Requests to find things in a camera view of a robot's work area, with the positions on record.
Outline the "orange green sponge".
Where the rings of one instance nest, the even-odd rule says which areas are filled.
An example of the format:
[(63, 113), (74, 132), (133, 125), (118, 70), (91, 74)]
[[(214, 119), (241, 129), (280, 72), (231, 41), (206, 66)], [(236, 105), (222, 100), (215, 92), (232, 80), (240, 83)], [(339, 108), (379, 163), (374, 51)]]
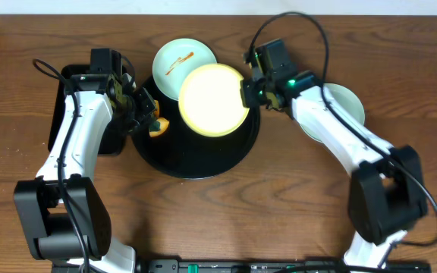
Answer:
[(160, 116), (159, 102), (155, 100), (154, 103), (155, 110), (152, 113), (153, 120), (149, 126), (149, 136), (152, 138), (162, 135), (169, 126), (169, 121), (166, 118)]

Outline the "yellow plate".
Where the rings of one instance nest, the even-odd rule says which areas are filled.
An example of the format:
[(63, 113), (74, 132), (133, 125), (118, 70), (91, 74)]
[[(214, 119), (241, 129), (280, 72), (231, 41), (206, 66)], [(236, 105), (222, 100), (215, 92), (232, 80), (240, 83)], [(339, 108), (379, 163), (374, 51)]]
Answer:
[(242, 103), (243, 78), (226, 64), (206, 64), (192, 71), (178, 99), (185, 124), (205, 137), (223, 137), (238, 129), (250, 111)]

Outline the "light green plate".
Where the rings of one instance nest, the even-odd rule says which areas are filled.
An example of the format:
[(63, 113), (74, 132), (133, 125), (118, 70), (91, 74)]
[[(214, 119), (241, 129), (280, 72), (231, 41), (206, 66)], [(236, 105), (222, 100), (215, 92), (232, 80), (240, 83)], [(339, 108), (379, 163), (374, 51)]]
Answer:
[[(326, 83), (324, 85), (325, 97), (349, 125), (355, 129), (365, 124), (365, 111), (361, 101), (348, 88)], [(333, 137), (333, 130), (339, 129), (340, 136), (345, 136), (347, 129), (341, 129), (341, 123), (326, 108), (321, 96), (321, 87), (313, 86), (302, 91), (293, 100), (293, 117), (306, 134), (319, 143), (323, 143), (324, 137), (327, 141)]]
[(204, 43), (180, 38), (158, 50), (152, 63), (152, 76), (159, 90), (178, 101), (181, 85), (192, 71), (206, 64), (215, 64), (216, 57)]

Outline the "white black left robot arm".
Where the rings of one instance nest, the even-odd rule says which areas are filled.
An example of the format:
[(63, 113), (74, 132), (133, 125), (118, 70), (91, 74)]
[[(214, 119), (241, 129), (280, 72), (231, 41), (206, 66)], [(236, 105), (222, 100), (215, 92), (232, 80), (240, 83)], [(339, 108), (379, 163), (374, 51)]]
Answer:
[(59, 271), (138, 271), (137, 252), (112, 235), (110, 216), (93, 184), (104, 131), (112, 120), (105, 92), (76, 91), (44, 165), (14, 188), (30, 255)]

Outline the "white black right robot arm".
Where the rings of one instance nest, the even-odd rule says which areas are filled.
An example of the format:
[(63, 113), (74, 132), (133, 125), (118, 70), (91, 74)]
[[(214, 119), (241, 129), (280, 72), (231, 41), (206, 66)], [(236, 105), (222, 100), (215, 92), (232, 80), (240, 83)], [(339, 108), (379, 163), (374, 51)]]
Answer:
[(366, 129), (309, 71), (242, 80), (241, 97), (248, 108), (286, 111), (339, 160), (351, 179), (347, 213), (355, 229), (343, 263), (351, 272), (386, 269), (391, 250), (428, 210), (417, 152)]

